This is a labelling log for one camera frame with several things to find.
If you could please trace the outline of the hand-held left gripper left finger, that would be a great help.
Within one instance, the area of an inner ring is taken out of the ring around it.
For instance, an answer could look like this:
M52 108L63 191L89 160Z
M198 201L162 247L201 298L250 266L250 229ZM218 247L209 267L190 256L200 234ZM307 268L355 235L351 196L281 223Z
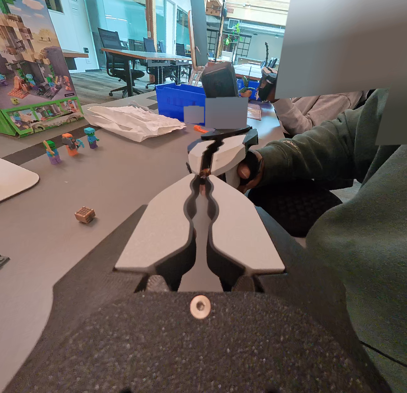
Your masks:
M115 270L160 275L173 291L195 264L193 217L197 175L191 173L156 195L125 245Z

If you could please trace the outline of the blue plastic bin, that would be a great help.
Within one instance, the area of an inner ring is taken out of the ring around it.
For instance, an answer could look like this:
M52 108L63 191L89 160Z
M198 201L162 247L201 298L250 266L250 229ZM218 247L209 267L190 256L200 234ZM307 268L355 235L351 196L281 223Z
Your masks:
M184 121L185 106L205 107L206 95L203 87L186 83L155 85L159 115Z

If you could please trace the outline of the white book stand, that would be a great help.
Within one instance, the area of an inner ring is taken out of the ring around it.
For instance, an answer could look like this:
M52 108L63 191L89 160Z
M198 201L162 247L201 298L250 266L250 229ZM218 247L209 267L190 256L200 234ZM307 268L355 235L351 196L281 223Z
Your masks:
M0 159L0 201L26 191L39 182L39 176L21 166Z

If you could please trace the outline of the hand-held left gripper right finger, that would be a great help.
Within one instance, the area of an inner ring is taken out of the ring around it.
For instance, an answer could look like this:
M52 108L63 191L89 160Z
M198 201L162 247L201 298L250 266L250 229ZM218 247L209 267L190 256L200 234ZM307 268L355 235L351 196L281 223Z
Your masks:
M214 175L206 179L209 269L225 290L241 276L282 274L285 265L256 207L237 189Z

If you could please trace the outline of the another person's forearm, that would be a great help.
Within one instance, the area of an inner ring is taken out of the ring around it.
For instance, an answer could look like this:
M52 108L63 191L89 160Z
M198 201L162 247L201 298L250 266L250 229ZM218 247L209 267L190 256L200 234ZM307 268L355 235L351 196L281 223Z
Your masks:
M371 92L366 90L278 99L274 101L273 107L286 135L292 137L324 121L334 120L346 110L362 106Z

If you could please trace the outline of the person's right forearm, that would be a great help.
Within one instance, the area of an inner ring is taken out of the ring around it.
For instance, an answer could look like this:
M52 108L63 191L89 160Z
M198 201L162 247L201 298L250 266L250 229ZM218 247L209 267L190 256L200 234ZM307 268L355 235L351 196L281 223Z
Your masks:
M296 179L363 182L382 147L376 138L388 95L389 88L377 89L362 107L259 149L264 168L258 187Z

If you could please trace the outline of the zombie toy figure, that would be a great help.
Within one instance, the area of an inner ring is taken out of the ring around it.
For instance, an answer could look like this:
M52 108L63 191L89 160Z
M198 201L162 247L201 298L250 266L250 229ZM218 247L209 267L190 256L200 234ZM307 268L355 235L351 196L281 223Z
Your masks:
M95 135L95 129L93 127L86 127L84 128L84 133L87 137L90 149L98 148L97 142L99 141L99 139Z

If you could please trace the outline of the black office chair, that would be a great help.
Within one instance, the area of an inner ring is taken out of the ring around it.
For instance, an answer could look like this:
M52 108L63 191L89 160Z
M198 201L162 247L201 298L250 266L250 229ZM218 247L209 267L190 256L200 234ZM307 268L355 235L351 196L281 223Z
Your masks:
M122 46L117 31L113 32L98 28L98 32L104 49L127 50L127 48ZM142 94L142 91L135 88L135 80L143 77L145 74L143 71L134 69L135 59L130 59L125 55L112 54L106 50L104 52L106 56L107 74L126 82L126 86L122 88L123 98L125 94L128 96Z

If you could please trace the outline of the white crumpled paper bag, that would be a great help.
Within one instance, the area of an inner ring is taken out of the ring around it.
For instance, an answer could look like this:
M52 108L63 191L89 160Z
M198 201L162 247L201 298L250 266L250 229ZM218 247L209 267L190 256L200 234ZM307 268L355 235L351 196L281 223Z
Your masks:
M83 113L92 126L98 126L134 142L186 128L185 123L178 119L156 114L134 102L120 107L90 105L83 109Z

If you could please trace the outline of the person's right hand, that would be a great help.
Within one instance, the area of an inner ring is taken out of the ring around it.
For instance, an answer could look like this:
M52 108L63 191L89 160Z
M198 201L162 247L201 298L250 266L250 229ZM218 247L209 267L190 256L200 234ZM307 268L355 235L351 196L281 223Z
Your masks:
M249 150L243 161L238 164L237 174L240 177L238 190L245 194L259 185L264 173L262 155L257 150Z

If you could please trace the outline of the grey panel book stand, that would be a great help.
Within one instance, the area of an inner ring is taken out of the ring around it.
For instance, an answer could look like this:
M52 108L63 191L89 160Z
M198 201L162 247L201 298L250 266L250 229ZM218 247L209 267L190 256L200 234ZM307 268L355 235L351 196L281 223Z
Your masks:
M208 63L206 7L207 0L190 0L191 10L188 12L188 29L190 33L190 48L192 73L189 85L198 85L202 72Z

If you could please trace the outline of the wooden-top office desk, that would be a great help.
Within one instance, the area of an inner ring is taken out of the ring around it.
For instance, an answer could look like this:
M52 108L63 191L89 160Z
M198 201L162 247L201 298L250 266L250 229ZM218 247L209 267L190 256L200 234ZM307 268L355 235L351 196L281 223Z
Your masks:
M124 58L125 62L125 72L130 78L127 85L132 87L131 83L133 81L131 71L130 71L130 61L133 59L141 59L147 61L147 68L158 67L158 74L156 77L155 84L163 83L163 68L170 67L172 62L175 66L188 65L191 58L185 56L179 56L167 53L157 53L157 52L144 52L144 51L131 51L131 50L120 50L120 49L109 49L101 48L105 53L109 53L112 56L116 55Z

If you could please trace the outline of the zombie figure holding tan sword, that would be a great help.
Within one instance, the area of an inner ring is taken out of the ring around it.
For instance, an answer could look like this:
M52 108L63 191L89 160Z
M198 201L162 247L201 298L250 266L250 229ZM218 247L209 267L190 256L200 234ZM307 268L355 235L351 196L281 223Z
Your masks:
M52 165L58 165L62 163L58 149L52 140L44 140L43 146L45 147L46 154Z

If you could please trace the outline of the small potted plant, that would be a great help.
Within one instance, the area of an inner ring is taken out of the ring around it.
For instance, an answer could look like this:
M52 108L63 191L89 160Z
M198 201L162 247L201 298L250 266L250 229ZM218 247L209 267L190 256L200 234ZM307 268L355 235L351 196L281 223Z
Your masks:
M249 87L249 81L246 76L242 76L243 87L239 90L240 97L250 98L255 91L254 88Z

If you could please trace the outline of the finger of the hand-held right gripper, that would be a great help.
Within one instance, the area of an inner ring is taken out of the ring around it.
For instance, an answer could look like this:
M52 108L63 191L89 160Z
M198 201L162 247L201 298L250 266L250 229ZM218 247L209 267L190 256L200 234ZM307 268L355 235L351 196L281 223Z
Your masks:
M244 136L224 138L222 145L213 153L210 173L219 176L237 166L246 156Z
M188 146L188 162L191 173L201 173L202 158L211 144L212 140L196 140Z

